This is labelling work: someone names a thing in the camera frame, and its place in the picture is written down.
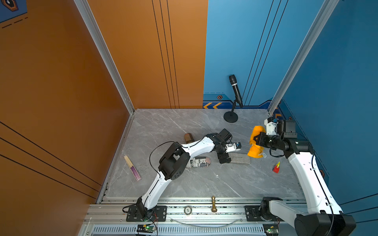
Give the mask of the orange fluffy cloth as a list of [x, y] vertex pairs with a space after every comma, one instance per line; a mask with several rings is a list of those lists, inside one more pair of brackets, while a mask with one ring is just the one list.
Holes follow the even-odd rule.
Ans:
[[265, 132], [263, 126], [255, 126], [250, 137], [250, 149], [247, 153], [249, 157], [252, 158], [263, 158], [264, 157], [264, 147], [259, 146], [255, 140], [255, 137], [258, 136], [261, 132]]

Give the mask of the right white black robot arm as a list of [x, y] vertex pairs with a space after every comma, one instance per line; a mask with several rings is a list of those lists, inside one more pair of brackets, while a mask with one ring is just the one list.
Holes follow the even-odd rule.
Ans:
[[295, 121], [266, 119], [264, 126], [254, 127], [251, 144], [283, 152], [307, 204], [308, 212], [302, 213], [280, 198], [264, 197], [260, 204], [264, 219], [281, 219], [299, 236], [349, 236], [354, 231], [356, 222], [333, 198], [318, 168], [311, 143], [297, 138]]

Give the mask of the grey rectangular eyeglass case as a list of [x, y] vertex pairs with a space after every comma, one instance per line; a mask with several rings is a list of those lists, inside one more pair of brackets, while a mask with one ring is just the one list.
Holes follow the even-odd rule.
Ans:
[[251, 164], [251, 158], [246, 153], [230, 152], [229, 157], [231, 159], [231, 163], [233, 164]]

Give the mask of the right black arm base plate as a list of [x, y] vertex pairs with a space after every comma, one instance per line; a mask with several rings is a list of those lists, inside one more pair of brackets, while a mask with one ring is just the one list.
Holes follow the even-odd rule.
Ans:
[[271, 215], [263, 215], [260, 206], [244, 206], [245, 215], [248, 222], [252, 221], [267, 221], [267, 222], [281, 222], [279, 217]]

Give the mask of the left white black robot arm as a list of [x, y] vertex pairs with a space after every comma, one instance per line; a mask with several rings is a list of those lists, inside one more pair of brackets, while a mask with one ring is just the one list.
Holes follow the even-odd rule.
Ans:
[[156, 178], [147, 192], [137, 200], [136, 208], [142, 219], [152, 216], [153, 208], [157, 206], [165, 189], [173, 180], [183, 174], [190, 160], [214, 151], [217, 153], [219, 163], [230, 163], [229, 153], [239, 151], [241, 147], [240, 142], [232, 142], [232, 135], [226, 129], [223, 129], [220, 133], [207, 134], [199, 141], [190, 144], [171, 141], [171, 146], [159, 160]]

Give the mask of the newspaper print eyeglass case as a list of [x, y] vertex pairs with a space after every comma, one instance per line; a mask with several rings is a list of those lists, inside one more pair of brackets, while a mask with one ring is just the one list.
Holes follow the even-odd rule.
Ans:
[[197, 156], [189, 160], [186, 168], [193, 169], [193, 168], [204, 168], [209, 167], [211, 165], [211, 160], [205, 156]]

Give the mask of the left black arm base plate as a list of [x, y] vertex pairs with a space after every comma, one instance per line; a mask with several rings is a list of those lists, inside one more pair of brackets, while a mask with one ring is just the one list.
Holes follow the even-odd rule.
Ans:
[[137, 206], [129, 206], [127, 210], [127, 222], [157, 221], [165, 222], [167, 216], [167, 206], [156, 206], [142, 214]]

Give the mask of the plaid eyeglass case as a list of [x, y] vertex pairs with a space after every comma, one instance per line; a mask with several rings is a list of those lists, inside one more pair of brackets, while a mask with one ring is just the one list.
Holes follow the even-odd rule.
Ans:
[[195, 141], [195, 139], [194, 139], [194, 137], [191, 133], [185, 134], [184, 139], [185, 139], [186, 144], [190, 144], [190, 143], [193, 143]]

